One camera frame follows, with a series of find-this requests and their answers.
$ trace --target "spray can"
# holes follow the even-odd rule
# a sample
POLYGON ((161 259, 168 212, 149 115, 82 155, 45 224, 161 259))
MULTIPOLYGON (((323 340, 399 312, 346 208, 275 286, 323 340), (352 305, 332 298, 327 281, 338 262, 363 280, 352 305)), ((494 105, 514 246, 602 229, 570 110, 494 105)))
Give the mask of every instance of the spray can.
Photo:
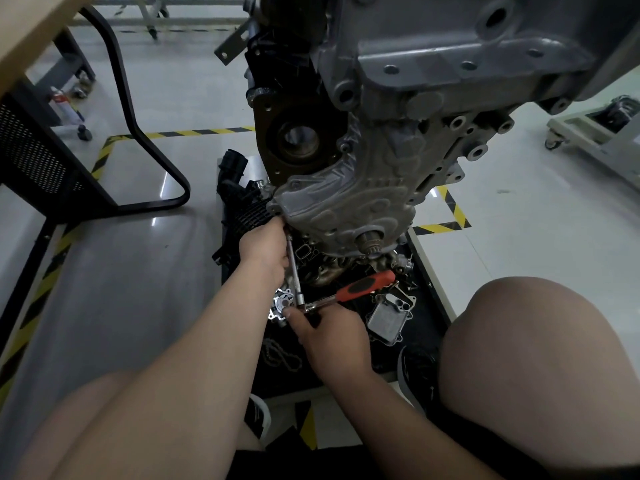
POLYGON ((84 123, 83 115, 71 105, 69 98, 60 89, 51 87, 51 99, 65 115, 68 124, 81 125, 84 123))

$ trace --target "caster wheel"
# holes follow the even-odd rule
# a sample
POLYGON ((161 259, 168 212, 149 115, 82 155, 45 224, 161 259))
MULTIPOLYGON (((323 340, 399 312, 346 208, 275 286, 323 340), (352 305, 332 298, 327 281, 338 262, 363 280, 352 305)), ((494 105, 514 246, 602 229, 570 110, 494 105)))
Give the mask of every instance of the caster wheel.
POLYGON ((556 148, 560 148, 560 145, 562 144, 562 141, 549 141, 546 140, 545 141, 545 148, 548 149, 550 152, 555 150, 556 148))
POLYGON ((84 125, 78 126, 77 135, 78 135, 78 138, 81 139, 82 141, 91 141, 93 139, 93 135, 91 134, 91 131, 89 131, 84 125))

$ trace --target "metal mesh panel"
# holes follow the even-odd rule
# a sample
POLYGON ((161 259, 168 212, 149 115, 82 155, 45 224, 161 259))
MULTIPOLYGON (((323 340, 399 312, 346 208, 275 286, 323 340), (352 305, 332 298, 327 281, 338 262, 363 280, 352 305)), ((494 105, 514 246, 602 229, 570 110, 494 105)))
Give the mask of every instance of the metal mesh panel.
POLYGON ((0 105, 0 149, 9 160, 41 190, 56 194, 65 167, 5 105, 0 105))

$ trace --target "shoe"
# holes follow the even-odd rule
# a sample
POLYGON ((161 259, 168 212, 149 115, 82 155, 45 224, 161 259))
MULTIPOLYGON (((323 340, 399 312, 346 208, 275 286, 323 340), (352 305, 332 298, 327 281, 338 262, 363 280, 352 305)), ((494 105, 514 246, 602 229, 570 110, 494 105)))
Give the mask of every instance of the shoe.
POLYGON ((267 436, 271 426, 271 413, 267 404, 255 394, 249 395, 249 404, 244 413, 244 422, 259 440, 267 436))
POLYGON ((438 350, 408 345, 398 355, 400 391, 418 411, 429 417, 437 399, 438 350))

